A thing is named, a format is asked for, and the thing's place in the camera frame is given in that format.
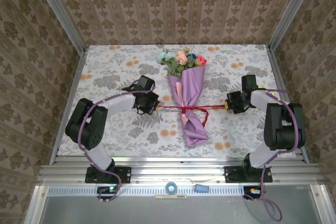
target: wall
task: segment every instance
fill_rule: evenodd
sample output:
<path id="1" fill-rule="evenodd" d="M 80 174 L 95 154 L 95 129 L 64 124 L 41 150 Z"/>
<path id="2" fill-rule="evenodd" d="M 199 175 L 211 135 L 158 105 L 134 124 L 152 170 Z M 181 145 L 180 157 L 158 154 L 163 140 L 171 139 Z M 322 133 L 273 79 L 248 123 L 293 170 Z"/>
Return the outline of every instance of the wall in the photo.
<path id="1" fill-rule="evenodd" d="M 46 0 L 0 0 L 0 223 L 20 223 L 78 63 Z"/>
<path id="2" fill-rule="evenodd" d="M 87 46 L 267 44 L 289 0 L 62 0 Z"/>
<path id="3" fill-rule="evenodd" d="M 336 199 L 336 0 L 304 0 L 275 51 L 291 100 L 303 105 L 306 147 Z"/>

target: black mounting plate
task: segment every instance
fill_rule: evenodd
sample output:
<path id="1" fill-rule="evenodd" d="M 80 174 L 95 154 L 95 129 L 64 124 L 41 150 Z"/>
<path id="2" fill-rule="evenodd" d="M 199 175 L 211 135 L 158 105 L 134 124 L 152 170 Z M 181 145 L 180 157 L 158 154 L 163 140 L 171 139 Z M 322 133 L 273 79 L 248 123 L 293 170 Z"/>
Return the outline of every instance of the black mounting plate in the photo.
<path id="1" fill-rule="evenodd" d="M 253 168 L 253 172 L 247 176 L 241 166 L 225 166 L 224 176 L 226 183 L 260 183 L 263 169 Z M 267 167 L 264 175 L 264 182 L 273 182 L 270 167 Z"/>
<path id="2" fill-rule="evenodd" d="M 124 166 L 115 166 L 111 172 L 119 175 L 123 184 L 131 182 L 132 168 Z M 117 184 L 118 179 L 110 174 L 103 173 L 90 166 L 86 170 L 85 183 L 87 184 Z"/>

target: table surface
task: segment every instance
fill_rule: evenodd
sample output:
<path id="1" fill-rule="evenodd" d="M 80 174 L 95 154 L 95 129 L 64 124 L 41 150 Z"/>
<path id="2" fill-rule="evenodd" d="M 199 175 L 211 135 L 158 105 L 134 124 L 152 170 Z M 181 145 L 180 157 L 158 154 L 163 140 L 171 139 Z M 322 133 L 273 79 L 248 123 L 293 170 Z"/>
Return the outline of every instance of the table surface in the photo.
<path id="1" fill-rule="evenodd" d="M 265 45 L 187 45 L 207 59 L 204 89 L 197 105 L 223 104 L 226 93 L 241 90 L 241 77 L 255 74 L 257 83 L 276 88 Z M 94 102 L 120 92 L 140 75 L 155 80 L 159 100 L 176 105 L 165 66 L 156 62 L 163 48 L 173 52 L 185 45 L 90 46 L 70 115 L 81 98 Z M 187 147 L 178 109 L 158 108 L 152 115 L 135 110 L 107 119 L 102 141 L 111 156 L 128 157 L 244 157 L 263 141 L 265 114 L 257 109 L 234 115 L 209 109 L 205 126 L 209 140 Z M 203 121 L 204 113 L 195 112 Z M 82 155 L 77 144 L 64 134 L 58 155 Z"/>

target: wire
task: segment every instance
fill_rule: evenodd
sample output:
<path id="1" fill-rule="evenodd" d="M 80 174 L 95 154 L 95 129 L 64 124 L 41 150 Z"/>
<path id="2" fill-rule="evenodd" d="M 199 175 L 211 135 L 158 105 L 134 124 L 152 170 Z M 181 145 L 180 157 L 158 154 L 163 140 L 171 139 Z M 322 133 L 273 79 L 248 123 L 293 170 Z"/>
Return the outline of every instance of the wire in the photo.
<path id="1" fill-rule="evenodd" d="M 278 154 L 283 154 L 283 153 L 290 153 L 290 152 L 293 152 L 297 149 L 298 145 L 299 145 L 299 129 L 298 129 L 298 123 L 296 121 L 296 118 L 295 118 L 295 115 L 292 111 L 292 109 L 282 100 L 279 100 L 276 96 L 272 95 L 271 93 L 269 92 L 279 92 L 279 93 L 287 93 L 286 90 L 277 90 L 277 89 L 268 89 L 266 91 L 266 95 L 268 95 L 269 97 L 275 99 L 276 101 L 278 101 L 279 103 L 281 103 L 282 105 L 285 106 L 285 108 L 288 110 L 291 118 L 292 118 L 292 121 L 293 121 L 293 126 L 294 126 L 294 133 L 295 133 L 295 142 L 294 142 L 294 145 L 293 145 L 293 148 L 290 149 L 290 150 L 287 150 L 287 151 L 280 151 L 278 153 L 276 153 L 273 157 L 271 157 L 265 164 L 264 164 L 264 167 L 262 169 L 262 174 L 261 174 L 261 179 L 260 179 L 260 186 L 261 186 L 261 198 L 259 199 L 254 199 L 252 198 L 251 196 L 249 196 L 248 194 L 245 194 L 245 196 L 247 196 L 248 198 L 252 199 L 252 200 L 255 200 L 255 201 L 263 201 L 264 203 L 264 206 L 265 206 L 265 209 L 268 213 L 268 215 L 271 217 L 272 220 L 276 221 L 276 222 L 281 222 L 282 221 L 282 212 L 281 212 L 281 209 L 280 207 L 272 200 L 270 199 L 267 199 L 265 198 L 265 184 L 264 184 L 264 178 L 265 178 L 265 170 L 266 170 L 266 165 L 270 164 L 277 156 Z M 280 218 L 279 219 L 276 219 L 274 217 L 274 215 L 270 212 L 268 206 L 266 203 L 269 203 L 270 205 L 273 205 L 278 211 L 279 211 L 279 214 L 280 214 Z"/>
<path id="2" fill-rule="evenodd" d="M 83 129 L 84 129 L 84 125 L 85 125 L 85 123 L 86 123 L 86 120 L 89 118 L 89 115 L 90 115 L 90 113 L 94 110 L 94 108 L 95 108 L 96 106 L 102 104 L 102 103 L 105 103 L 105 102 L 107 102 L 107 101 L 109 101 L 109 100 L 112 100 L 112 99 L 114 99 L 114 98 L 121 97 L 121 96 L 123 96 L 123 95 L 127 95 L 127 94 L 150 93 L 150 92 L 152 92 L 154 89 L 155 89 L 155 84 L 152 86 L 152 89 L 150 89 L 150 90 L 144 90 L 144 91 L 129 91 L 129 92 L 124 92 L 124 93 L 120 93 L 120 94 L 115 94 L 115 95 L 112 95 L 112 96 L 110 96 L 110 97 L 107 97 L 106 99 L 103 99 L 103 100 L 100 100 L 100 101 L 94 103 L 94 104 L 91 106 L 91 108 L 88 110 L 88 112 L 86 113 L 86 115 L 84 116 L 84 118 L 83 118 L 82 124 L 81 124 L 81 126 L 80 126 L 80 128 L 79 128 L 78 138 L 77 138 L 77 144 L 78 144 L 79 149 L 81 149 L 81 150 L 85 153 L 86 158 L 90 161 L 90 163 L 92 164 L 92 166 L 93 166 L 94 168 L 96 168 L 97 170 L 99 170 L 99 171 L 101 171 L 101 172 L 103 172 L 103 173 L 110 174 L 110 175 L 112 175 L 112 176 L 114 176 L 114 177 L 116 177 L 116 178 L 118 179 L 118 184 L 117 184 L 117 186 L 116 186 L 115 194 L 113 195 L 113 197 L 112 197 L 109 201 L 114 200 L 114 199 L 116 198 L 116 196 L 117 196 L 117 194 L 118 194 L 118 192 L 119 192 L 119 189 L 120 189 L 120 187 L 121 187 L 121 179 L 120 179 L 120 177 L 119 177 L 117 174 L 115 174 L 115 173 L 113 173 L 113 172 L 110 172 L 110 171 L 108 171 L 108 170 L 101 169 L 98 165 L 96 165 L 96 163 L 95 163 L 95 162 L 94 162 L 94 161 L 87 155 L 87 153 L 86 153 L 86 150 L 87 150 L 87 149 L 81 145 L 81 136 L 82 136 L 82 133 L 83 133 Z"/>

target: red string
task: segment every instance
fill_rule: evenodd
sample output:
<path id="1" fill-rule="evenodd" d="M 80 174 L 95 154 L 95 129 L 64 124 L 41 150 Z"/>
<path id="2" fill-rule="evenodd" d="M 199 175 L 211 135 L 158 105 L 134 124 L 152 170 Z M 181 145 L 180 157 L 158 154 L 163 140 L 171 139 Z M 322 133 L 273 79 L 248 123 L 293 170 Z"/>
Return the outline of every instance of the red string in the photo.
<path id="1" fill-rule="evenodd" d="M 187 106 L 187 107 L 183 107 L 183 106 L 163 106 L 163 105 L 159 105 L 158 107 L 162 107 L 162 108 L 170 108 L 170 109 L 182 109 L 182 114 L 185 114 L 187 110 L 201 110 L 203 112 L 206 113 L 205 115 L 205 119 L 202 123 L 203 127 L 205 127 L 206 122 L 208 121 L 208 117 L 209 117 L 209 112 L 204 109 L 204 108 L 224 108 L 224 105 L 204 105 L 204 106 Z"/>

